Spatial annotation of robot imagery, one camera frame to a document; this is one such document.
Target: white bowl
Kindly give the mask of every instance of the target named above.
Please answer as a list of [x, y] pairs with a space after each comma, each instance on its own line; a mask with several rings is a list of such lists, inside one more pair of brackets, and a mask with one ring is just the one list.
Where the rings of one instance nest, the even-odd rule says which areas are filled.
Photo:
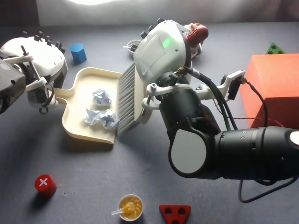
[[[131, 47], [133, 44], [139, 46], [140, 43], [141, 43], [140, 40], [132, 40], [132, 41], [130, 41], [129, 43], [127, 43], [127, 46], [128, 46], [128, 47]], [[128, 52], [129, 52], [131, 55], [134, 54], [134, 52], [131, 51], [131, 49], [129, 49], [129, 48], [128, 48]]]
[[120, 209], [120, 204], [121, 204], [121, 202], [122, 202], [124, 199], [126, 199], [127, 197], [135, 197], [135, 198], [137, 198], [137, 199], [141, 202], [141, 205], [142, 205], [141, 212], [140, 212], [140, 214], [139, 214], [139, 216], [138, 216], [137, 218], [134, 218], [134, 219], [126, 219], [126, 218], [124, 218], [124, 217], [122, 217], [122, 216], [120, 215], [120, 217], [121, 217], [123, 220], [128, 221], [128, 222], [132, 222], [132, 221], [137, 220], [137, 219], [142, 215], [142, 213], [143, 213], [143, 202], [142, 202], [141, 198], [138, 197], [137, 195], [125, 195], [125, 196], [122, 197], [122, 198], [120, 199], [120, 201], [118, 202], [117, 210]]

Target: table surface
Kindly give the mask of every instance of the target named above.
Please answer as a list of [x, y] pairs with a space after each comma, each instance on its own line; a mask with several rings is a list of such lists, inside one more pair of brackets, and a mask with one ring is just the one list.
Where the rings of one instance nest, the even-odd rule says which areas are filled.
[[[210, 36], [193, 66], [214, 82], [224, 74], [246, 69], [252, 55], [265, 54], [272, 42], [287, 53], [299, 52], [299, 23], [210, 24]], [[132, 58], [122, 46], [147, 27], [44, 27], [26, 28], [30, 35], [42, 30], [67, 49], [69, 66], [63, 88], [72, 87], [76, 73], [85, 67], [124, 72]], [[0, 43], [21, 36], [24, 28], [3, 28]], [[75, 42], [85, 46], [87, 61], [75, 65], [69, 51]], [[192, 81], [196, 87], [197, 80]], [[117, 137], [113, 149], [100, 143], [74, 139], [66, 134], [61, 118], [65, 105], [47, 115], [31, 107], [24, 94], [0, 116], [0, 223], [2, 224], [119, 224], [111, 216], [119, 199], [138, 195], [144, 203], [139, 224], [162, 224], [161, 204], [192, 207], [193, 224], [296, 224], [299, 185], [258, 201], [242, 204], [235, 180], [185, 179], [168, 162], [169, 139], [162, 117], [154, 112], [146, 125]], [[204, 101], [224, 130], [212, 101]], [[235, 117], [245, 117], [240, 98], [229, 102]], [[247, 128], [246, 120], [237, 120]], [[34, 187], [41, 174], [50, 174], [58, 188], [47, 202]], [[253, 181], [244, 184], [245, 198], [262, 193]]]

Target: dustpan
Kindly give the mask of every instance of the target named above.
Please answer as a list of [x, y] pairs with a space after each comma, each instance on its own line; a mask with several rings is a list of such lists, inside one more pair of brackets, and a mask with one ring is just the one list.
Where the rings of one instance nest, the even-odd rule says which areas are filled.
[[[86, 108], [100, 110], [92, 98], [93, 92], [99, 88], [106, 90], [111, 97], [111, 109], [120, 119], [119, 133], [125, 132], [137, 123], [146, 123], [150, 118], [151, 111], [141, 115], [141, 102], [145, 97], [145, 90], [134, 64], [124, 74], [97, 68], [84, 68], [77, 73], [74, 85], [69, 90], [54, 89], [57, 101], [66, 105], [62, 125], [70, 136], [108, 144], [114, 143], [116, 130], [108, 130], [101, 125], [91, 126], [84, 121]], [[129, 97], [119, 99], [120, 95], [126, 94]]]

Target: robotic hand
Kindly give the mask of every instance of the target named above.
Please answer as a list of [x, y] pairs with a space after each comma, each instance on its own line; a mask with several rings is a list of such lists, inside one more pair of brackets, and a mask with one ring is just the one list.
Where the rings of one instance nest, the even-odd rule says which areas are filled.
[[57, 101], [50, 82], [61, 88], [67, 73], [65, 49], [40, 31], [34, 37], [14, 38], [0, 49], [0, 113], [3, 113], [24, 92], [29, 103], [40, 113]]
[[[215, 98], [219, 105], [226, 105], [231, 115], [224, 96], [228, 91], [228, 99], [235, 98], [245, 72], [240, 70], [224, 77], [221, 86], [216, 87], [191, 68], [191, 51], [202, 44], [207, 34], [202, 25], [190, 33], [174, 21], [163, 21], [149, 32], [134, 54], [136, 69], [149, 95], [142, 106], [160, 110], [170, 139], [169, 163], [178, 175], [241, 180], [239, 198], [246, 203], [262, 196], [242, 200], [242, 180], [272, 185], [291, 177], [291, 183], [297, 179], [299, 131], [274, 126], [237, 130], [232, 116], [235, 130], [220, 131], [211, 111], [201, 101]], [[205, 84], [194, 91], [189, 75]], [[160, 103], [151, 101], [152, 97]]]

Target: gray bristles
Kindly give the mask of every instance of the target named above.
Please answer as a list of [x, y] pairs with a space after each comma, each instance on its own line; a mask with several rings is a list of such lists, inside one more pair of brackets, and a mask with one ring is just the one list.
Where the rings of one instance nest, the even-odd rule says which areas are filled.
[[135, 64], [121, 76], [119, 80], [119, 114], [120, 122], [118, 124], [118, 133], [124, 132], [136, 125], [135, 105], [134, 105], [134, 87], [135, 87]]

